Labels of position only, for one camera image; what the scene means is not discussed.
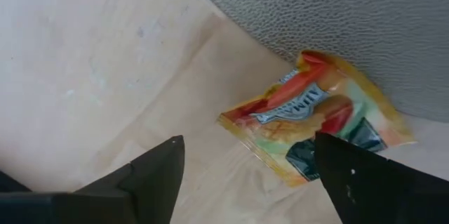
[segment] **snack wrapper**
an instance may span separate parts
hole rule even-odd
[[[317,131],[372,152],[415,141],[372,82],[343,59],[319,51],[301,52],[296,69],[218,120],[290,186],[319,178]]]

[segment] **gray textured surface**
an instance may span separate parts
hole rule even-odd
[[[212,0],[293,61],[332,51],[365,72],[402,112],[449,121],[449,0]]]

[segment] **colorful food packet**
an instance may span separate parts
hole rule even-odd
[[[317,131],[373,152],[415,141],[373,83],[343,59],[318,51],[301,52],[295,70],[265,94],[223,112],[219,122],[290,186],[319,178]]]

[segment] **light wooden surface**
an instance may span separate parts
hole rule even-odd
[[[182,134],[172,223],[340,222],[319,181],[286,187],[215,123],[290,65],[208,0],[0,0],[0,30],[0,169],[33,190]]]

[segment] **white label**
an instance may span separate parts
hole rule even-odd
[[[298,74],[300,71],[298,69],[292,70],[287,75],[283,76],[283,78],[279,79],[278,83],[285,84],[288,80],[292,79],[296,74]]]
[[[309,85],[301,94],[272,110],[253,113],[260,123],[266,124],[275,119],[299,121],[306,119],[314,111],[314,106],[328,97],[316,83]]]

